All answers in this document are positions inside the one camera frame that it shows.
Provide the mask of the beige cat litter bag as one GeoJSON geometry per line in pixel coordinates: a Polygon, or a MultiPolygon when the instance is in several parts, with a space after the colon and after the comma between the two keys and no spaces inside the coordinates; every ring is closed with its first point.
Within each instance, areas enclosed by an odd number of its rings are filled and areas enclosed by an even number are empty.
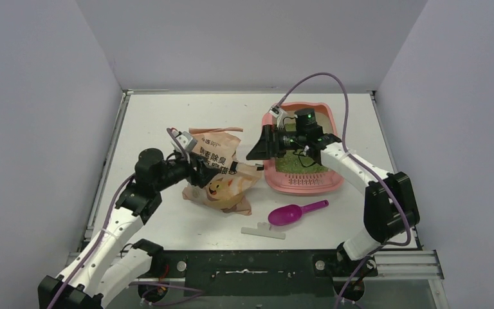
{"type": "Polygon", "coordinates": [[[224,213],[252,214],[252,206],[245,193],[262,178],[264,168],[260,164],[250,165],[237,159],[241,139],[233,133],[243,131],[240,127],[188,130],[197,140],[195,154],[206,158],[207,164],[219,169],[219,173],[202,188],[186,186],[182,191],[183,199],[224,213]]]}

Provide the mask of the purple litter scoop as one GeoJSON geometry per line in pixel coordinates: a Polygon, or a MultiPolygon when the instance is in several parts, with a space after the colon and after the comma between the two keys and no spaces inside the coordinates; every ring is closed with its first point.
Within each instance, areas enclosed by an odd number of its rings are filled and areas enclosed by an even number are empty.
{"type": "Polygon", "coordinates": [[[268,214],[268,221],[271,225],[285,226],[299,221],[308,212],[323,209],[329,205],[327,200],[321,200],[307,205],[289,204],[274,209],[268,214]]]}

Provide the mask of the white bag clip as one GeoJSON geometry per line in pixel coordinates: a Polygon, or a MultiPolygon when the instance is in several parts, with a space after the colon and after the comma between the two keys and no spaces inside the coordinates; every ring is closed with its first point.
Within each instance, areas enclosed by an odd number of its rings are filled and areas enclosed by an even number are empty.
{"type": "Polygon", "coordinates": [[[281,240],[286,238],[285,233],[272,231],[271,226],[265,224],[258,225],[256,228],[242,227],[241,234],[281,240]]]}

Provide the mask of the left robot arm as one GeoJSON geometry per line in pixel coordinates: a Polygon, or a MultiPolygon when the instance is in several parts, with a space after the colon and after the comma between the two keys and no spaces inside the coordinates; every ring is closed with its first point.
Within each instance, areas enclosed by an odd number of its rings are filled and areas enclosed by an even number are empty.
{"type": "Polygon", "coordinates": [[[105,308],[135,279],[163,272],[163,248],[146,239],[115,258],[162,203],[161,192],[186,180],[204,187],[220,173],[195,153],[174,151],[167,160],[159,149],[139,154],[134,174],[115,192],[102,228],[58,276],[46,276],[37,288],[40,308],[105,308]]]}

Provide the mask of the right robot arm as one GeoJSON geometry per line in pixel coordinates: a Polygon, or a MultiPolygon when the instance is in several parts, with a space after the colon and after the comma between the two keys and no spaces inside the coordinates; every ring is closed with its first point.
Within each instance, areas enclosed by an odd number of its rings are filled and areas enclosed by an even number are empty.
{"type": "Polygon", "coordinates": [[[282,158],[298,151],[314,163],[342,176],[364,197],[363,227],[354,237],[338,246],[337,269],[351,275],[361,267],[361,259],[405,233],[404,244],[411,240],[411,228],[420,222],[412,182],[403,172],[380,169],[346,148],[341,138],[325,133],[313,108],[295,111],[295,130],[277,124],[265,124],[258,142],[247,160],[282,158]]]}

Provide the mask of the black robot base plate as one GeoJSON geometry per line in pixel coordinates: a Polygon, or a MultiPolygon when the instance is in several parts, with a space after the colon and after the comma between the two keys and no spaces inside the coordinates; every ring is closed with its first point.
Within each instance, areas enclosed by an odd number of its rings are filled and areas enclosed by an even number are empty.
{"type": "Polygon", "coordinates": [[[182,282],[205,296],[331,297],[359,264],[336,249],[165,250],[139,278],[182,282]]]}

